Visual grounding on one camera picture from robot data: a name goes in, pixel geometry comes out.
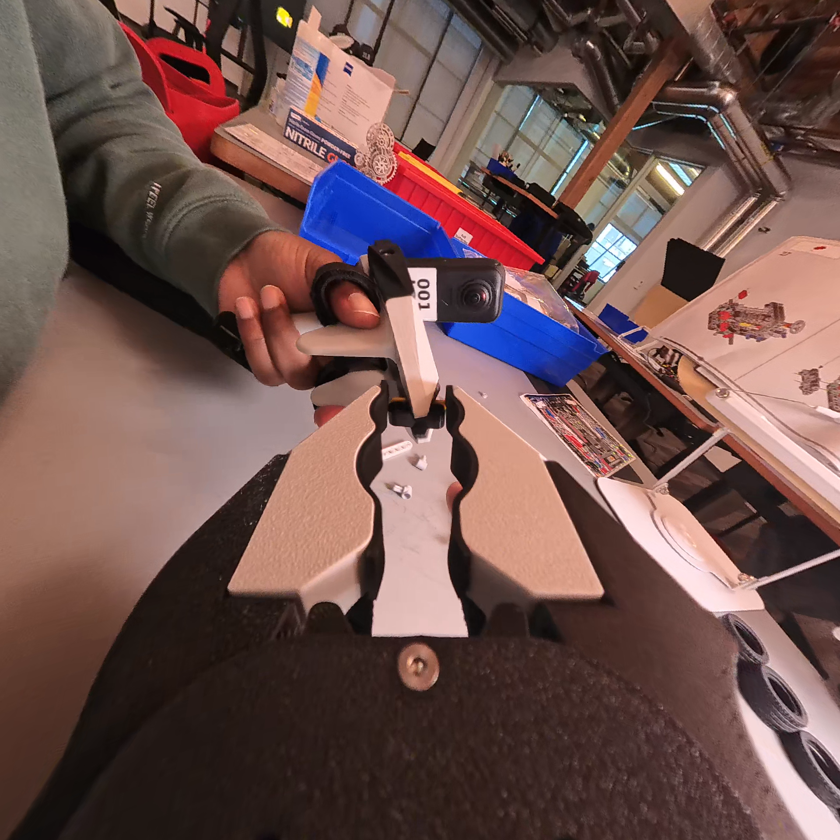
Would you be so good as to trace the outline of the silver ventilation duct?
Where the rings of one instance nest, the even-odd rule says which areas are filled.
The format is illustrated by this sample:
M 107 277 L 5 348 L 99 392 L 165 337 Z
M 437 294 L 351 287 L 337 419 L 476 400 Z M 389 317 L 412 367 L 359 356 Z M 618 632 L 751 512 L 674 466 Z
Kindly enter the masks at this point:
M 614 107 L 607 112 L 609 120 L 626 98 L 619 98 L 613 74 L 595 42 L 599 29 L 616 25 L 601 7 L 615 7 L 618 23 L 628 27 L 628 37 L 618 50 L 622 56 L 645 56 L 649 62 L 667 38 L 682 35 L 688 39 L 688 60 L 630 132 L 648 113 L 699 120 L 708 126 L 743 189 L 742 197 L 700 242 L 701 248 L 726 256 L 785 199 L 791 179 L 742 103 L 743 70 L 713 12 L 713 2 L 586 2 L 584 10 L 574 13 L 564 10 L 564 2 L 555 6 L 554 14 L 566 29 L 591 30 L 591 36 L 578 40 L 575 47 L 580 58 L 590 63 L 607 106 Z

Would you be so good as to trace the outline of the red tote bag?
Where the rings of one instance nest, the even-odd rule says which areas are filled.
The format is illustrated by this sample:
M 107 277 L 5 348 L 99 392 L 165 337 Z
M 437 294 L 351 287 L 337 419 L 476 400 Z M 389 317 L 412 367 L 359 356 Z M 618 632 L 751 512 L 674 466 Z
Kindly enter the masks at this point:
M 145 41 L 135 34 L 130 27 L 122 23 L 120 23 L 119 26 L 126 35 L 135 55 L 137 56 L 144 84 L 153 91 L 155 96 L 159 99 L 164 112 L 168 117 L 170 117 L 172 115 L 170 92 L 167 87 L 162 63 L 156 58 L 155 54 L 146 45 Z
M 151 61 L 143 71 L 145 83 L 196 157 L 211 163 L 216 128 L 239 114 L 222 71 L 206 53 L 174 40 L 151 38 L 144 46 Z

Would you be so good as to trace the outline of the white cardboard box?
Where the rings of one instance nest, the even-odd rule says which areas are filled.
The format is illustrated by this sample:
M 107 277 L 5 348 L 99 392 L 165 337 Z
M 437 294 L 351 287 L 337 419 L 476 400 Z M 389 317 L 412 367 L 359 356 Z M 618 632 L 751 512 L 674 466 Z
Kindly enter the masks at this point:
M 384 121 L 395 88 L 393 75 L 340 51 L 330 58 L 316 120 L 361 149 L 370 127 Z

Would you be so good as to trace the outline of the blue glove box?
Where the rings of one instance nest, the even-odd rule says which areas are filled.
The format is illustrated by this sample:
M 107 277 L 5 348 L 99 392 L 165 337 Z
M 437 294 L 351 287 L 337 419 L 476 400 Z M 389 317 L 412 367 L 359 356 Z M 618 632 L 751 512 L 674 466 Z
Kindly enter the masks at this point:
M 297 108 L 289 107 L 287 110 L 281 135 L 284 140 L 327 165 L 341 161 L 357 168 L 356 146 Z

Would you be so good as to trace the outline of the wooden support beam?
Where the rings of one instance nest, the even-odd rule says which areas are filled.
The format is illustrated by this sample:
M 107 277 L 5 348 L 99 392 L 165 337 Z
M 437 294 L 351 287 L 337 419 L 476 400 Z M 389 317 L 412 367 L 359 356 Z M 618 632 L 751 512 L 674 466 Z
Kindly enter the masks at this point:
M 560 201 L 576 208 L 636 122 L 690 57 L 689 41 L 678 35 L 667 38 L 654 53 L 616 114 L 610 118 L 600 139 L 570 179 Z

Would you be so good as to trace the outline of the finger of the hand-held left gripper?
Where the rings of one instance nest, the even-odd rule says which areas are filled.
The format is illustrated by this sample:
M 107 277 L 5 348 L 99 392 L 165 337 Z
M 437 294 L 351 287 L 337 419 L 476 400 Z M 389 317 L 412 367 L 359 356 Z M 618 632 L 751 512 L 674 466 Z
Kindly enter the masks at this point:
M 438 370 L 425 323 L 414 297 L 385 302 L 395 346 L 395 362 L 413 413 L 428 413 L 438 392 Z

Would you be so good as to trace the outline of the brown cardboard box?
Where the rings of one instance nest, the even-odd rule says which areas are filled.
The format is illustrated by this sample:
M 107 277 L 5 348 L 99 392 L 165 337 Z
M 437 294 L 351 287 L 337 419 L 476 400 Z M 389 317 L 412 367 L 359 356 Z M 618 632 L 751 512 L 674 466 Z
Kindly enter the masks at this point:
M 640 327 L 652 329 L 682 309 L 687 303 L 688 301 L 680 295 L 661 284 L 657 284 L 635 307 L 630 318 Z

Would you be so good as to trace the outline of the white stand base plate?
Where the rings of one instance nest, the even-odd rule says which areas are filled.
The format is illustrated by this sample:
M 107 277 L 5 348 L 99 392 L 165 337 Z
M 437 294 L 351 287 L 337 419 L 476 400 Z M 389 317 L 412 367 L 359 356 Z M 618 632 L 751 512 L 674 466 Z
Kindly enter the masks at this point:
M 597 486 L 636 542 L 710 613 L 765 609 L 838 625 L 838 550 L 823 530 L 729 444 L 668 405 L 657 434 L 682 440 L 649 486 L 603 478 Z

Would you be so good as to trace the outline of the person's left hand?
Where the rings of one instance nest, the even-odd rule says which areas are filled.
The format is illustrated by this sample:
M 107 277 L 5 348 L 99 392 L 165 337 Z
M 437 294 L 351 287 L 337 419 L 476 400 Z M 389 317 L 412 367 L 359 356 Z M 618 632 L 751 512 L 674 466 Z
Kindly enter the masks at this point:
M 338 257 L 293 234 L 268 231 L 253 239 L 220 276 L 217 303 L 236 316 L 238 334 L 255 378 L 263 385 L 305 391 L 324 359 L 299 351 L 292 315 L 312 309 L 318 269 Z

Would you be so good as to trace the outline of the far wooden desk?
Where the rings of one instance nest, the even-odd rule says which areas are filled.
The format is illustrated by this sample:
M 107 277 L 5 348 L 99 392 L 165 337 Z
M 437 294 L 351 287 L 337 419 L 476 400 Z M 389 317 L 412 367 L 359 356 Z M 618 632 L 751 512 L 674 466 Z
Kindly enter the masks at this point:
M 525 199 L 529 200 L 532 204 L 541 209 L 545 214 L 547 214 L 555 222 L 557 222 L 560 228 L 563 229 L 566 233 L 568 233 L 572 237 L 577 237 L 581 241 L 582 245 L 588 245 L 592 242 L 592 229 L 588 227 L 587 223 L 578 213 L 575 212 L 575 210 L 567 207 L 559 201 L 555 202 L 552 205 L 548 205 L 541 201 L 538 198 L 538 196 L 529 192 L 528 188 L 519 186 L 518 184 L 508 180 L 508 178 L 504 177 L 503 175 L 498 174 L 488 169 L 487 167 L 480 167 L 479 170 L 484 175 L 504 185 L 509 191 L 519 194 L 520 196 L 523 196 Z

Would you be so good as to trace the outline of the wooden side table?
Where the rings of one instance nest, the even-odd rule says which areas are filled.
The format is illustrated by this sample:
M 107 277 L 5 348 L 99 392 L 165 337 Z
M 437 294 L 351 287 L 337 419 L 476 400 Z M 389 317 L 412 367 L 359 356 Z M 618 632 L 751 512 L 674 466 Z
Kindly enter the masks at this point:
M 290 200 L 305 204 L 312 184 L 305 183 L 287 170 L 273 164 L 266 157 L 251 150 L 225 131 L 228 127 L 243 123 L 255 125 L 287 147 L 317 161 L 323 169 L 326 167 L 324 162 L 284 140 L 281 135 L 282 120 L 278 120 L 267 108 L 261 107 L 249 109 L 215 129 L 211 141 L 213 156 L 218 159 L 221 165 L 241 173 L 243 177 L 278 192 Z

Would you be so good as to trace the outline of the red storage bin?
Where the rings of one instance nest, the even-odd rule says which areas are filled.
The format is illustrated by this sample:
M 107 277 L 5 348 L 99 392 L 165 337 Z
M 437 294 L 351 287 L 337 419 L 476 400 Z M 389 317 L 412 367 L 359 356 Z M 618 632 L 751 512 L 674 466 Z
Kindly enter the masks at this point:
M 507 267 L 530 270 L 543 263 L 536 251 L 462 197 L 434 168 L 398 142 L 393 150 L 397 169 L 385 187 L 438 221 L 450 238 Z

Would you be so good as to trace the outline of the clear plastic parts bag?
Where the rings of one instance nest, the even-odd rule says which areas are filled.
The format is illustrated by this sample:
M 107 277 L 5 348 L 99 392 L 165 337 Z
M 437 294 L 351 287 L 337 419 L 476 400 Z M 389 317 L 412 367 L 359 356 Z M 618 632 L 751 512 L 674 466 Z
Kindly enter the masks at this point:
M 569 306 L 542 274 L 525 269 L 506 267 L 505 292 L 531 309 L 556 322 L 576 328 L 576 320 Z

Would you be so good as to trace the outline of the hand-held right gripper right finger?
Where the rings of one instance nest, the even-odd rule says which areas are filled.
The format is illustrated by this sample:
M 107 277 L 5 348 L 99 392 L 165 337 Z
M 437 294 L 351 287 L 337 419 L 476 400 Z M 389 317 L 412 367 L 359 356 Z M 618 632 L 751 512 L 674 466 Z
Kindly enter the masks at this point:
M 597 602 L 604 587 L 564 504 L 560 467 L 475 398 L 449 386 L 450 468 L 464 488 L 452 514 L 448 572 L 465 620 L 505 604 Z

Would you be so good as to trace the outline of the wooden edged desk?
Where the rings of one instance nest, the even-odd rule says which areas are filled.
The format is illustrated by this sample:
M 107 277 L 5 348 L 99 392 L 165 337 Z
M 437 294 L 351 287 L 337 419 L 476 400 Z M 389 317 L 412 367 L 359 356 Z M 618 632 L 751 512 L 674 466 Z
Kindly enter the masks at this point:
M 733 425 L 721 423 L 719 415 L 711 411 L 706 394 L 711 390 L 709 381 L 700 375 L 693 363 L 682 360 L 679 367 L 679 384 L 686 388 L 681 393 L 657 378 L 657 375 L 645 363 L 643 355 L 633 344 L 621 339 L 610 330 L 598 317 L 587 310 L 571 303 L 571 308 L 578 321 L 597 336 L 610 351 L 617 354 L 636 373 L 654 387 L 688 423 L 705 434 L 714 434 L 725 429 L 722 443 L 729 446 L 732 453 L 749 464 L 762 478 L 777 489 L 802 515 L 822 530 L 835 543 L 839 542 L 838 509 L 816 490 L 811 488 L 791 469 L 785 467 L 776 457 L 756 443 L 747 433 Z

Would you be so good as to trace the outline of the person's left forearm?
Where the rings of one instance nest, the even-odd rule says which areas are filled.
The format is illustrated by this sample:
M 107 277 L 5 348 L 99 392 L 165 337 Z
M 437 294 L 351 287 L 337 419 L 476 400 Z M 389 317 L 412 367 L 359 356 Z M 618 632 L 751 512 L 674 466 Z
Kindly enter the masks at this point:
M 99 3 L 46 2 L 33 28 L 69 216 L 217 314 L 228 264 L 277 226 L 196 158 Z

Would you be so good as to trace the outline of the clear acrylic gear model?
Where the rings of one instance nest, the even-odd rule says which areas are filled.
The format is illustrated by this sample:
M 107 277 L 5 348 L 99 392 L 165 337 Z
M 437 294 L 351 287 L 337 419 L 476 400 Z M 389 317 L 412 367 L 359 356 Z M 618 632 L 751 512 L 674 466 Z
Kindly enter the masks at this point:
M 355 168 L 381 186 L 386 185 L 398 169 L 394 143 L 395 135 L 385 122 L 373 123 L 354 156 Z

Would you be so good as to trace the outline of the black foam panel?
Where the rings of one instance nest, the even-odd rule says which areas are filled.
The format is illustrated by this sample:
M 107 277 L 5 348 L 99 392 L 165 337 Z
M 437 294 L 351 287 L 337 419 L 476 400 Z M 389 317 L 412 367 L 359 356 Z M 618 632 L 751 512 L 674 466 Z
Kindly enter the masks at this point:
M 684 301 L 693 301 L 715 285 L 725 261 L 682 238 L 671 238 L 661 286 Z

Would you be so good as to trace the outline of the small blue desk bins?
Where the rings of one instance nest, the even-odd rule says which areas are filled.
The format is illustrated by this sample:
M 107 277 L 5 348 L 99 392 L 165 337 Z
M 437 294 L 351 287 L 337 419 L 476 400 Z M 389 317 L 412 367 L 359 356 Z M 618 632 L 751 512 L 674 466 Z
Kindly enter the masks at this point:
M 605 304 L 597 317 L 616 336 L 629 343 L 637 344 L 648 337 L 648 331 L 645 328 L 636 324 L 623 311 L 611 304 Z

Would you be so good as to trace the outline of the blue and white packet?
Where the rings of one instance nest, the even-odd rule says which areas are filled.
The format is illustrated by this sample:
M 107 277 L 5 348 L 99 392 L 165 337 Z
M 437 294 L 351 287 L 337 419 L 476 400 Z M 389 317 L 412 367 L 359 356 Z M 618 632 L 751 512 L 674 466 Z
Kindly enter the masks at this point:
M 310 18 L 300 22 L 287 76 L 280 81 L 277 93 L 279 102 L 315 120 L 319 119 L 332 49 L 319 29 L 320 21 L 317 10 L 312 9 Z

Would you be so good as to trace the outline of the large blue storage bin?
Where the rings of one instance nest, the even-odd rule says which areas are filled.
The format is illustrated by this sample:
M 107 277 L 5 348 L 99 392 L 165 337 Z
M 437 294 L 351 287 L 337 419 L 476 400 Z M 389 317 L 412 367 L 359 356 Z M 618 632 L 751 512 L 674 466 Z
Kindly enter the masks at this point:
M 495 321 L 444 323 L 441 329 L 451 339 L 563 386 L 608 351 L 574 318 L 576 328 L 571 329 L 570 324 L 551 320 L 505 292 Z

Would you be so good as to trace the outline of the white paper sheet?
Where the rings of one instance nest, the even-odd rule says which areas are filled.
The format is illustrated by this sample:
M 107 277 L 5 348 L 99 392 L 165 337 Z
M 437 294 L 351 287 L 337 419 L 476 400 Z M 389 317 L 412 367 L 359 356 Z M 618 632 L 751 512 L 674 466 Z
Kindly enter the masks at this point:
M 252 151 L 261 154 L 307 184 L 312 184 L 323 169 L 317 161 L 287 147 L 251 123 L 228 127 L 225 131 Z

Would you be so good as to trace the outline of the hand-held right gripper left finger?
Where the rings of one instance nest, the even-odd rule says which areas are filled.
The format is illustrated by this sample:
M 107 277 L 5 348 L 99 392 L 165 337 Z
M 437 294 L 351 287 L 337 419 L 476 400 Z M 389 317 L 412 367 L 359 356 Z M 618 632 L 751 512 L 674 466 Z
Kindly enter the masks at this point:
M 231 595 L 373 602 L 384 573 L 382 469 L 387 391 L 376 385 L 292 449 L 233 573 Z

